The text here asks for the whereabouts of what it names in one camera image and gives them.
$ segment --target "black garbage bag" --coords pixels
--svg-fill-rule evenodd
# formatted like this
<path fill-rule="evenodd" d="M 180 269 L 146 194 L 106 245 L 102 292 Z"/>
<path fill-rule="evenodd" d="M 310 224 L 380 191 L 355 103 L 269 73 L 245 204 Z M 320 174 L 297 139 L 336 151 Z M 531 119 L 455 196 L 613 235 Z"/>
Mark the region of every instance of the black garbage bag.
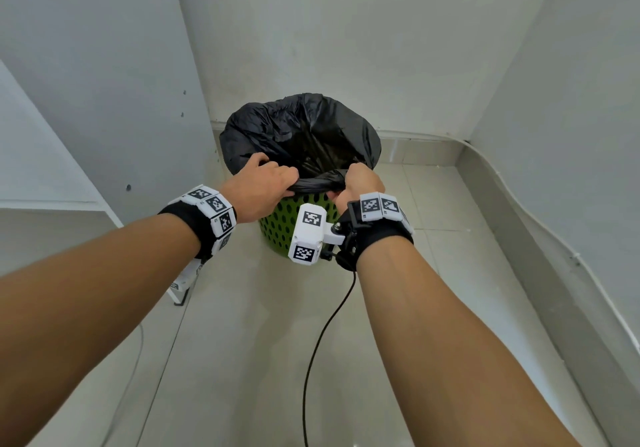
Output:
<path fill-rule="evenodd" d="M 279 165 L 296 167 L 296 194 L 340 191 L 349 165 L 374 168 L 380 138 L 371 124 L 339 101 L 304 93 L 271 103 L 247 103 L 220 134 L 222 155 L 234 175 L 252 153 L 263 151 Z"/>

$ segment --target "perforated bin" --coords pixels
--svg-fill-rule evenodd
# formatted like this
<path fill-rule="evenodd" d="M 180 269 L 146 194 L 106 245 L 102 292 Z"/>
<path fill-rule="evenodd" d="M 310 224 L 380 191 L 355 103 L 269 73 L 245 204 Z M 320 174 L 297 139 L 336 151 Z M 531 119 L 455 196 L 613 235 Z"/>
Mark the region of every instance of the perforated bin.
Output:
<path fill-rule="evenodd" d="M 340 217 L 335 204 L 329 200 L 324 192 L 282 199 L 269 216 L 263 217 L 259 221 L 260 230 L 267 239 L 267 243 L 276 253 L 282 256 L 287 256 L 289 253 L 293 229 L 296 227 L 300 206 L 305 202 L 324 207 L 326 209 L 326 220 L 330 223 L 335 223 Z"/>

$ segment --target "white cord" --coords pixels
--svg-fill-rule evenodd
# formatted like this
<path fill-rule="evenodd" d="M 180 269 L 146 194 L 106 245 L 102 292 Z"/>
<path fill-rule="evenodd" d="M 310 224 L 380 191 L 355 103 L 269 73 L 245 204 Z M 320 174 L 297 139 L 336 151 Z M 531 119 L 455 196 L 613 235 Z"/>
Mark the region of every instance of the white cord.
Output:
<path fill-rule="evenodd" d="M 105 445 L 107 445 L 107 442 L 109 441 L 109 438 L 111 437 L 111 434 L 113 433 L 113 427 L 116 424 L 116 419 L 118 417 L 118 413 L 120 411 L 120 407 L 122 406 L 122 403 L 124 401 L 124 397 L 127 395 L 127 391 L 129 390 L 129 386 L 131 386 L 131 382 L 133 381 L 133 376 L 135 376 L 136 370 L 138 369 L 138 362 L 140 362 L 140 356 L 142 355 L 142 347 L 145 345 L 145 330 L 142 327 L 142 322 L 140 322 L 140 324 L 138 324 L 138 327 L 140 328 L 140 349 L 138 350 L 138 357 L 136 358 L 136 363 L 133 365 L 133 371 L 131 372 L 131 376 L 129 377 L 129 381 L 127 382 L 127 385 L 124 387 L 124 391 L 122 392 L 122 396 L 120 397 L 120 401 L 118 402 L 118 406 L 116 407 L 116 410 L 113 412 L 113 417 L 111 417 L 111 423 L 109 424 L 109 427 L 107 429 L 107 433 L 105 434 L 104 439 L 102 440 L 102 443 L 100 444 L 100 447 L 105 447 Z"/>
<path fill-rule="evenodd" d="M 428 135 L 430 137 L 445 138 L 445 139 L 449 139 L 449 140 L 453 140 L 453 141 L 456 141 L 458 143 L 461 143 L 462 145 L 464 145 L 464 146 L 470 148 L 471 150 L 475 151 L 476 154 L 482 160 L 484 160 L 484 162 L 487 163 L 487 165 L 493 170 L 495 175 L 498 176 L 498 179 L 500 179 L 500 183 L 504 187 L 504 190 L 507 191 L 507 193 L 509 194 L 511 199 L 518 205 L 518 207 L 522 210 L 522 212 L 524 214 L 526 214 L 530 219 L 532 219 L 532 221 L 534 223 L 536 223 L 538 226 L 540 226 L 549 235 L 551 235 L 552 238 L 557 240 L 558 243 L 560 243 L 565 249 L 567 249 L 569 251 L 570 255 L 571 255 L 571 258 L 574 259 L 576 263 L 580 264 L 584 268 L 585 272 L 587 272 L 587 274 L 589 275 L 589 277 L 591 278 L 593 283 L 596 285 L 596 288 L 600 291 L 600 294 L 604 298 L 605 302 L 607 302 L 607 305 L 611 307 L 611 310 L 612 310 L 613 314 L 616 316 L 616 319 L 618 320 L 618 323 L 620 323 L 620 326 L 622 327 L 622 329 L 624 329 L 625 332 L 627 333 L 627 336 L 628 336 L 629 340 L 631 341 L 631 343 L 633 344 L 634 348 L 636 349 L 636 352 L 638 354 L 640 354 L 640 343 L 638 342 L 638 339 L 636 338 L 636 335 L 633 333 L 633 331 L 631 330 L 631 328 L 627 324 L 627 321 L 625 321 L 625 318 L 622 316 L 622 314 L 620 313 L 620 311 L 618 310 L 616 305 L 613 303 L 612 299 L 609 297 L 609 294 L 607 294 L 607 291 L 602 286 L 602 282 L 600 282 L 600 280 L 598 279 L 596 274 L 593 272 L 591 267 L 588 265 L 588 263 L 586 261 L 584 261 L 584 259 L 580 255 L 580 253 L 575 251 L 571 247 L 571 245 L 569 245 L 569 243 L 567 243 L 560 236 L 558 236 L 556 233 L 551 231 L 551 229 L 549 229 L 549 227 L 546 224 L 544 224 L 542 221 L 540 221 L 537 217 L 535 217 L 532 214 L 531 211 L 529 211 L 526 207 L 524 207 L 524 204 L 522 204 L 522 202 L 520 202 L 520 200 L 518 200 L 518 198 L 513 193 L 513 191 L 511 191 L 511 189 L 509 188 L 509 186 L 505 182 L 504 178 L 502 177 L 502 174 L 498 171 L 498 169 L 495 168 L 495 166 L 493 166 L 493 164 L 486 157 L 486 155 L 484 155 L 484 153 L 482 153 L 480 150 L 478 150 L 476 147 L 474 147 L 473 145 L 471 145 L 467 141 L 459 139 L 459 138 L 456 138 L 456 137 L 450 135 L 449 133 L 446 133 L 444 135 L 429 133 L 429 134 L 425 134 L 425 135 Z"/>

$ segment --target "tiled floor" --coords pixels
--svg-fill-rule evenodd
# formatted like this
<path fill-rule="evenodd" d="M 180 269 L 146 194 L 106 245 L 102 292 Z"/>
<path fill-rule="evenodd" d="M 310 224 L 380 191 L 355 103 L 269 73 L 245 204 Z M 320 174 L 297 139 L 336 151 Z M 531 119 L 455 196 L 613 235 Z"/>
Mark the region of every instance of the tiled floor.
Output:
<path fill-rule="evenodd" d="M 603 447 L 456 169 L 380 164 L 376 171 L 415 226 L 420 253 L 504 341 L 582 447 Z M 309 356 L 351 280 L 335 263 L 295 265 L 268 249 L 256 224 L 238 226 L 225 253 L 201 271 L 188 306 L 174 307 L 164 297 L 145 319 L 140 369 L 108 445 L 135 446 L 143 425 L 140 447 L 301 445 Z M 33 445 L 100 445 L 138 344 L 136 331 Z M 412 445 L 359 284 L 316 356 L 307 425 L 316 446 Z"/>

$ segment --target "cable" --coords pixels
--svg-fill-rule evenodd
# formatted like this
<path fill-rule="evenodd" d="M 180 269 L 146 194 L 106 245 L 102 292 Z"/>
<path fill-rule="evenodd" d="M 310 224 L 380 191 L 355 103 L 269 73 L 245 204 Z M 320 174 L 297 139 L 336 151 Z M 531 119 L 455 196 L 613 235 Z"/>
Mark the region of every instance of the cable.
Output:
<path fill-rule="evenodd" d="M 314 358 L 316 357 L 316 353 L 318 351 L 318 346 L 320 345 L 320 341 L 322 341 L 322 337 L 324 336 L 324 331 L 326 330 L 327 327 L 329 327 L 329 324 L 331 323 L 333 318 L 336 316 L 336 314 L 340 311 L 344 303 L 347 302 L 347 299 L 349 298 L 349 295 L 351 294 L 351 291 L 353 290 L 353 286 L 355 284 L 356 284 L 356 273 L 353 272 L 353 281 L 351 282 L 351 287 L 349 287 L 347 294 L 342 299 L 342 302 L 340 302 L 340 305 L 338 306 L 338 308 L 335 309 L 335 311 L 333 311 L 333 313 L 331 314 L 331 317 L 329 317 L 329 320 L 326 322 L 326 324 L 324 324 L 324 327 L 322 328 L 322 332 L 320 332 L 320 336 L 318 337 L 318 340 L 316 342 L 316 347 L 314 348 L 314 352 L 313 354 L 311 354 L 311 359 L 309 360 L 309 366 L 307 368 L 307 376 L 305 377 L 305 387 L 302 390 L 302 433 L 305 436 L 305 447 L 309 447 L 309 443 L 307 441 L 307 384 L 309 383 L 309 374 L 311 373 L 311 366 L 314 363 Z"/>
<path fill-rule="evenodd" d="M 502 177 L 502 174 L 500 173 L 500 171 L 497 168 L 495 168 L 495 166 L 491 163 L 491 160 L 489 160 L 488 157 L 486 155 L 484 155 L 484 153 L 482 151 L 478 150 L 475 146 L 473 146 L 470 143 L 468 143 L 468 141 L 456 138 L 456 137 L 454 137 L 453 135 L 451 135 L 449 133 L 446 133 L 446 134 L 428 133 L 428 134 L 424 134 L 424 135 L 427 135 L 427 136 L 430 136 L 430 137 L 445 138 L 445 139 L 448 139 L 448 140 L 452 140 L 452 141 L 461 143 L 462 145 L 466 146 L 467 148 L 470 148 L 471 150 L 475 151 L 476 154 L 482 160 L 484 160 L 484 162 L 486 162 L 486 164 L 491 168 L 493 173 L 500 180 L 500 184 L 502 184 L 502 187 L 504 188 L 504 190 L 507 192 L 509 197 L 511 197 L 511 200 L 513 200 L 513 202 L 516 203 L 516 205 L 522 210 L 522 212 L 524 214 L 526 214 L 529 217 L 529 219 L 531 219 L 535 224 L 540 226 L 552 238 L 554 238 L 558 243 L 560 243 L 565 249 L 567 249 L 569 251 L 570 257 L 572 259 L 574 259 L 577 264 L 581 265 L 584 268 L 584 271 L 587 273 L 587 275 L 589 275 L 589 278 L 596 285 L 596 289 L 598 289 L 598 291 L 600 292 L 600 294 L 604 298 L 604 300 L 607 303 L 607 305 L 611 308 L 611 311 L 613 312 L 614 316 L 618 320 L 618 323 L 620 324 L 620 327 L 622 327 L 622 329 L 624 329 L 625 333 L 627 334 L 627 337 L 631 341 L 631 344 L 636 349 L 636 352 L 638 354 L 640 354 L 640 342 L 638 341 L 638 339 L 636 338 L 636 335 L 634 334 L 634 332 L 631 330 L 631 328 L 627 324 L 627 321 L 625 320 L 625 318 L 622 316 L 622 313 L 620 313 L 620 311 L 618 310 L 618 307 L 616 307 L 616 305 L 612 301 L 611 297 L 609 297 L 609 294 L 607 294 L 607 291 L 604 289 L 604 286 L 602 285 L 602 282 L 600 281 L 600 279 L 598 279 L 598 277 L 596 276 L 595 272 L 591 269 L 591 267 L 588 265 L 588 263 L 586 261 L 584 261 L 584 259 L 582 258 L 582 256 L 580 255 L 579 252 L 574 250 L 572 248 L 572 246 L 569 245 L 569 243 L 567 243 L 560 236 L 558 236 L 556 233 L 551 231 L 551 229 L 546 224 L 544 224 L 540 219 L 535 217 L 533 215 L 533 213 L 524 206 L 524 204 L 516 197 L 514 192 L 511 191 L 511 188 L 507 185 L 506 181 L 504 180 L 504 177 Z"/>
<path fill-rule="evenodd" d="M 109 424 L 109 427 L 107 429 L 107 433 L 105 434 L 104 439 L 102 440 L 102 443 L 100 444 L 100 447 L 104 447 L 105 445 L 107 445 L 107 442 L 109 441 L 109 438 L 111 437 L 111 434 L 113 433 L 113 427 L 116 424 L 116 419 L 117 419 L 118 413 L 120 411 L 120 407 L 122 406 L 122 403 L 124 401 L 124 397 L 127 395 L 127 391 L 129 390 L 129 386 L 131 386 L 131 382 L 133 381 L 133 376 L 135 376 L 136 370 L 138 369 L 138 362 L 140 362 L 140 356 L 142 355 L 142 347 L 145 345 L 145 330 L 142 327 L 142 322 L 140 322 L 140 324 L 138 324 L 138 327 L 140 328 L 140 349 L 138 351 L 138 357 L 136 358 L 136 362 L 133 365 L 133 371 L 131 372 L 131 376 L 129 377 L 129 381 L 127 381 L 127 385 L 124 387 L 124 391 L 122 392 L 122 396 L 120 397 L 120 401 L 118 402 L 118 406 L 116 407 L 116 410 L 113 413 L 113 417 L 111 417 L 111 423 Z"/>

